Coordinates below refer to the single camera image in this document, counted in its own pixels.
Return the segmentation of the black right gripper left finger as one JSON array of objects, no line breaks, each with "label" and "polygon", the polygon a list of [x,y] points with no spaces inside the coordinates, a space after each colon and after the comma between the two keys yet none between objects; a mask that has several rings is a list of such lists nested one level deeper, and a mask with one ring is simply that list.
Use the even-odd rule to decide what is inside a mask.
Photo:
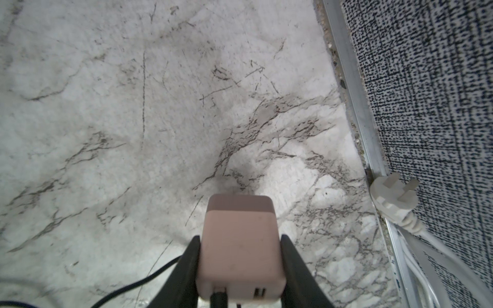
[{"label": "black right gripper left finger", "polygon": [[179,258],[163,288],[147,308],[195,308],[198,305],[196,273],[200,255],[200,236],[195,236]]}]

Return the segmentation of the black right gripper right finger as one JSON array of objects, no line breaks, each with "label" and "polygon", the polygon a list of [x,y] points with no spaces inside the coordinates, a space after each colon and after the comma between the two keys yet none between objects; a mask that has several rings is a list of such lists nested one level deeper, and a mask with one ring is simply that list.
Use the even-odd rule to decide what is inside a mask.
[{"label": "black right gripper right finger", "polygon": [[281,236],[282,264],[286,287],[281,295],[284,308],[334,308],[317,284],[291,239]]}]

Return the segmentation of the pink charger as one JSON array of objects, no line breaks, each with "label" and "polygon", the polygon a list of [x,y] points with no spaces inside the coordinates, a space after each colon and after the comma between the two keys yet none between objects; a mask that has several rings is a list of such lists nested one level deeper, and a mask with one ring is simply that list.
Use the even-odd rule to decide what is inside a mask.
[{"label": "pink charger", "polygon": [[271,303],[286,287],[273,201],[268,196],[210,197],[196,287],[205,301],[226,293],[237,304]]}]

